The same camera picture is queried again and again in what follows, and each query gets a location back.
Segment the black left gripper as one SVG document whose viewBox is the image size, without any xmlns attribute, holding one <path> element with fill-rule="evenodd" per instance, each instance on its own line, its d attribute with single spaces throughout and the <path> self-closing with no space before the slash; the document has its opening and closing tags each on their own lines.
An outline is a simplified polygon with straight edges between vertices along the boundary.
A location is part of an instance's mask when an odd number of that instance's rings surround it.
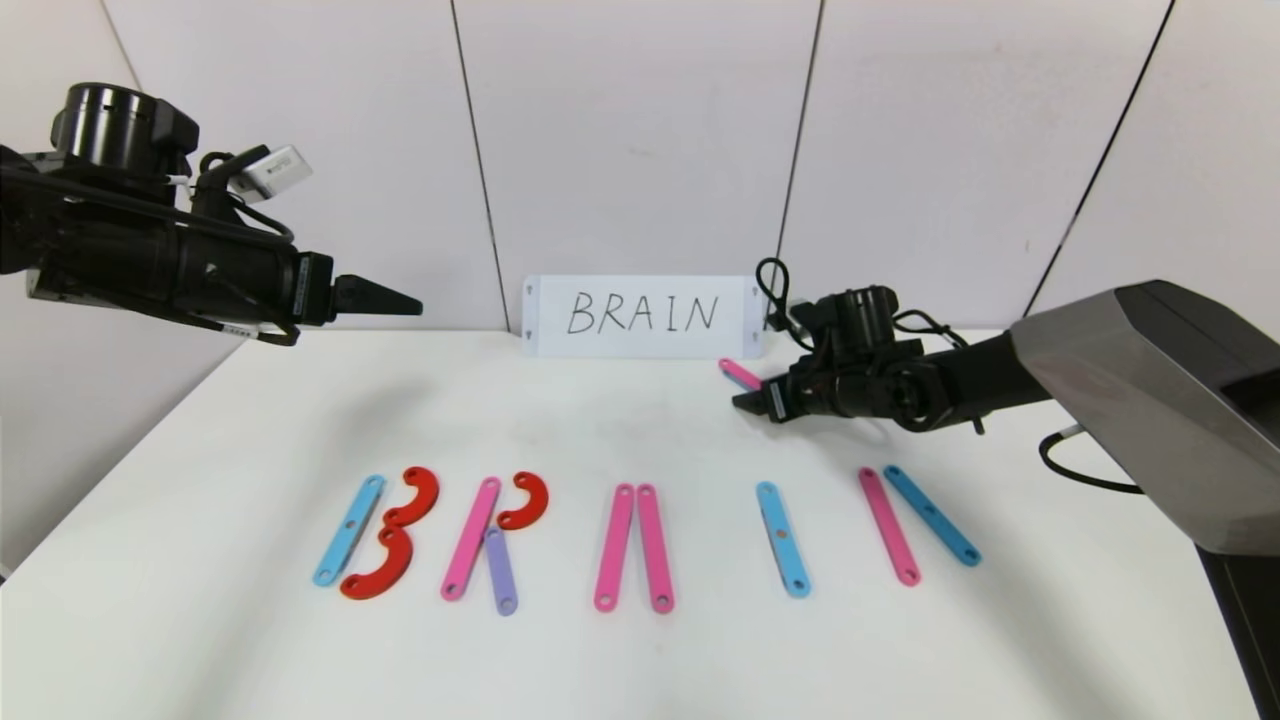
<svg viewBox="0 0 1280 720">
<path fill-rule="evenodd" d="M 343 315 L 421 316 L 422 302 L 248 227 L 175 227 L 175 306 L 215 322 L 324 325 Z"/>
</svg>

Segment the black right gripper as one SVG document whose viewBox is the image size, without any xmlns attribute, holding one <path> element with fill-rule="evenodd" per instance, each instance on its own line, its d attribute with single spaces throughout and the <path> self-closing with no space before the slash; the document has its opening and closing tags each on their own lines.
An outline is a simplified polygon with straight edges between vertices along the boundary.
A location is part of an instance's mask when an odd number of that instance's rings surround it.
<svg viewBox="0 0 1280 720">
<path fill-rule="evenodd" d="M 751 415 L 768 415 L 773 423 L 838 415 L 838 400 L 832 400 L 829 373 L 800 365 L 764 380 L 762 391 L 735 395 L 732 405 Z"/>
</svg>

